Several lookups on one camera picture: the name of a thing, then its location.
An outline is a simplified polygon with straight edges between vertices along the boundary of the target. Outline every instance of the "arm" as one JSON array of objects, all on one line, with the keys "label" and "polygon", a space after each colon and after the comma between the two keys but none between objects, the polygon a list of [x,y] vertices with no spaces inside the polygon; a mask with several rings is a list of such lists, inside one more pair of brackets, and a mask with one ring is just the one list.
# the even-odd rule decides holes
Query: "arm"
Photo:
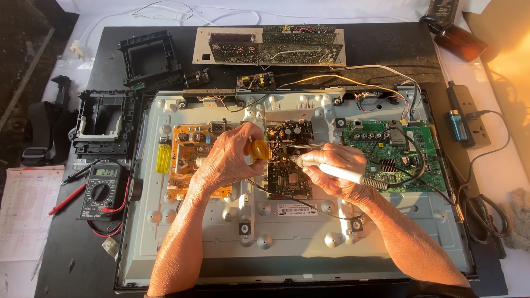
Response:
[{"label": "arm", "polygon": [[249,137],[263,139],[261,129],[246,122],[224,132],[190,181],[188,193],[160,247],[148,296],[162,296],[192,288],[202,263],[202,217],[208,199],[223,185],[261,175],[265,161],[248,165]]},{"label": "arm", "polygon": [[[311,151],[302,155],[302,158],[358,173],[366,170],[363,153],[352,147],[328,143],[322,150]],[[327,194],[357,205],[374,221],[383,236],[388,254],[407,276],[419,281],[470,286],[440,245],[376,189],[337,177],[329,178],[313,166],[305,166],[303,170]]]}]

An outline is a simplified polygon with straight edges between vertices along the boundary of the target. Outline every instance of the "digital multimeter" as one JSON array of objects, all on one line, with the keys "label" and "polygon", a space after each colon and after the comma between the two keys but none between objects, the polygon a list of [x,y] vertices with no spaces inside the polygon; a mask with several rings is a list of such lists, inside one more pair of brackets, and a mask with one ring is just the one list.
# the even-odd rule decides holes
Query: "digital multimeter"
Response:
[{"label": "digital multimeter", "polygon": [[86,184],[80,220],[110,221],[112,212],[105,209],[118,208],[124,200],[124,169],[118,165],[95,164],[90,168]]}]

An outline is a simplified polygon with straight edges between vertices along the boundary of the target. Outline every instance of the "gray cloth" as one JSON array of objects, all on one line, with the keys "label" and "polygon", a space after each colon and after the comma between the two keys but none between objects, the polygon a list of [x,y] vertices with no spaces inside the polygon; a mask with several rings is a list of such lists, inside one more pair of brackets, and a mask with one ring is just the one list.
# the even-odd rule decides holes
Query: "gray cloth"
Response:
[{"label": "gray cloth", "polygon": [[530,192],[518,188],[511,192],[511,201],[499,207],[510,225],[506,246],[530,252]]}]

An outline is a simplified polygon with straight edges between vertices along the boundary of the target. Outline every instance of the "red test lead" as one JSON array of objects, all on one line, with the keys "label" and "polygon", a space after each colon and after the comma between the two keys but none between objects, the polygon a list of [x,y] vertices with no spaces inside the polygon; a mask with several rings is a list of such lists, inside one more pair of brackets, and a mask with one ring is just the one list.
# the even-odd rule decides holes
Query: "red test lead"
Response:
[{"label": "red test lead", "polygon": [[81,185],[78,189],[76,189],[71,195],[69,195],[64,201],[62,201],[59,205],[55,206],[48,215],[44,218],[48,218],[48,216],[53,215],[55,212],[61,210],[69,201],[71,201],[73,198],[75,198],[81,191],[83,191],[86,188],[86,183]]}]

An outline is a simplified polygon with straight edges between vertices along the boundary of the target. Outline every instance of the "hand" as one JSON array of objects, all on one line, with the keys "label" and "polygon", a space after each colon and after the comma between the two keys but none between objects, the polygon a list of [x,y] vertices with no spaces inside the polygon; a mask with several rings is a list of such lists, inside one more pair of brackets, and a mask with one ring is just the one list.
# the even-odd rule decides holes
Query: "hand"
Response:
[{"label": "hand", "polygon": [[249,154],[249,137],[261,141],[263,131],[256,124],[245,122],[222,133],[202,166],[193,175],[192,181],[214,191],[221,186],[261,175],[267,161],[258,160],[248,165],[243,159],[244,155]]},{"label": "hand", "polygon": [[[302,159],[338,166],[360,174],[364,174],[366,171],[366,158],[361,150],[332,143],[325,144],[321,150],[303,154]],[[329,178],[327,174],[314,166],[305,166],[303,171],[314,184],[320,186],[328,195],[339,197],[350,203],[359,204],[372,196],[373,190],[370,187],[342,178]]]}]

